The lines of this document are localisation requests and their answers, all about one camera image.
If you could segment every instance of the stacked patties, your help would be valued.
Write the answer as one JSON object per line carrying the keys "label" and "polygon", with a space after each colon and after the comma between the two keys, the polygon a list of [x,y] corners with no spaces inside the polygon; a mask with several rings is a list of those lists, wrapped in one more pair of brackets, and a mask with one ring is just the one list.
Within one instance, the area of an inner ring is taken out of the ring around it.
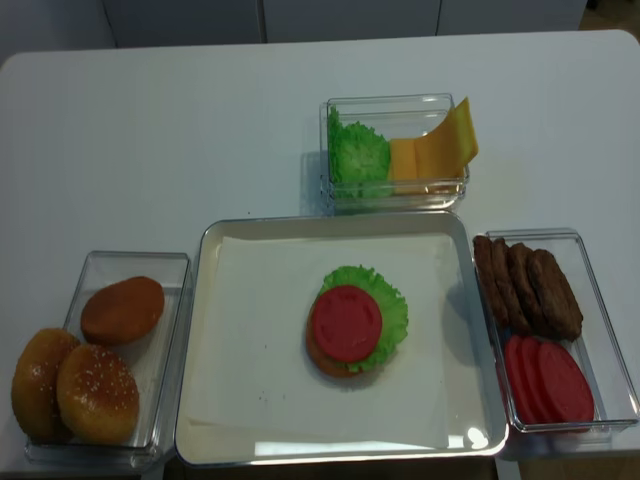
{"label": "stacked patties", "polygon": [[582,332],[582,313],[555,257],[504,239],[473,239],[478,278],[501,327],[573,341]]}

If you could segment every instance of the lettuce leaf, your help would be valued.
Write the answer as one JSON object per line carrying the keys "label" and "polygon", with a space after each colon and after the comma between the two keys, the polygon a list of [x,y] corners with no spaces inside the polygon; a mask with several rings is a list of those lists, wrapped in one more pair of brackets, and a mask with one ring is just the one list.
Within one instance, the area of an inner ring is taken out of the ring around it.
{"label": "lettuce leaf", "polygon": [[333,183],[362,184],[362,189],[339,191],[343,197],[381,197],[391,189],[367,188],[368,182],[385,181],[391,166],[391,147],[372,127],[355,122],[342,125],[336,107],[329,113],[329,164]]}
{"label": "lettuce leaf", "polygon": [[386,362],[396,345],[406,338],[409,324],[407,301],[382,275],[362,265],[340,267],[331,272],[324,277],[318,296],[340,285],[352,285],[367,292],[376,301],[382,314],[382,332],[373,353],[360,362],[343,364],[351,372],[366,372]]}

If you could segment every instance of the top bun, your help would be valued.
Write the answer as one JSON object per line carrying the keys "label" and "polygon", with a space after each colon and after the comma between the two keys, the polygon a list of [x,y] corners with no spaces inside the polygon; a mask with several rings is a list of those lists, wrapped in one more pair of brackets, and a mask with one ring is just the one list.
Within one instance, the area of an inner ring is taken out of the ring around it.
{"label": "top bun", "polygon": [[58,368],[80,345],[61,328],[36,333],[18,359],[11,382],[11,406],[24,433],[36,442],[64,442],[71,432],[60,419],[56,402]]}
{"label": "top bun", "polygon": [[124,361],[99,345],[81,345],[58,374],[58,405],[65,425],[81,440],[126,442],[138,422],[139,394]]}

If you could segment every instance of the cheese slice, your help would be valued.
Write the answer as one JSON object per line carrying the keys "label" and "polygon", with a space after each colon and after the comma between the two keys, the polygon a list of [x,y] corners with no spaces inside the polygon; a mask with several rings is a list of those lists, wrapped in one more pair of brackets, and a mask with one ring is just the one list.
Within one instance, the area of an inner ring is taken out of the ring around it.
{"label": "cheese slice", "polygon": [[414,141],[418,178],[455,178],[478,154],[469,99],[449,111],[433,131]]}
{"label": "cheese slice", "polygon": [[[418,167],[416,165],[415,138],[392,138],[389,143],[391,145],[389,180],[416,180]],[[399,195],[425,193],[424,189],[404,186],[396,186],[394,192]]]}

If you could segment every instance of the tomato slice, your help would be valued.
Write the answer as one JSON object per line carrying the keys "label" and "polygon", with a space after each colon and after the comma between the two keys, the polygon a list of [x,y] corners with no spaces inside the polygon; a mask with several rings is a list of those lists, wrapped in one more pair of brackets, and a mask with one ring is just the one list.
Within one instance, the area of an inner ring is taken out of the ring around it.
{"label": "tomato slice", "polygon": [[553,415],[549,401],[543,393],[540,380],[540,368],[538,366],[538,350],[540,342],[533,337],[527,337],[520,347],[522,371],[526,379],[526,391],[529,396],[533,414],[538,423],[553,423],[558,421],[558,416]]}
{"label": "tomato slice", "polygon": [[537,423],[533,409],[529,401],[525,388],[525,378],[520,368],[520,348],[522,346],[522,338],[518,335],[512,335],[505,348],[505,363],[507,367],[507,377],[513,391],[513,397],[516,402],[516,410],[518,417],[522,423]]}
{"label": "tomato slice", "polygon": [[562,346],[544,343],[538,352],[543,391],[561,422],[590,422],[594,416],[591,389],[580,367]]}
{"label": "tomato slice", "polygon": [[376,348],[382,315],[376,301],[351,285],[327,290],[316,300],[311,314],[318,346],[339,362],[364,360]]}

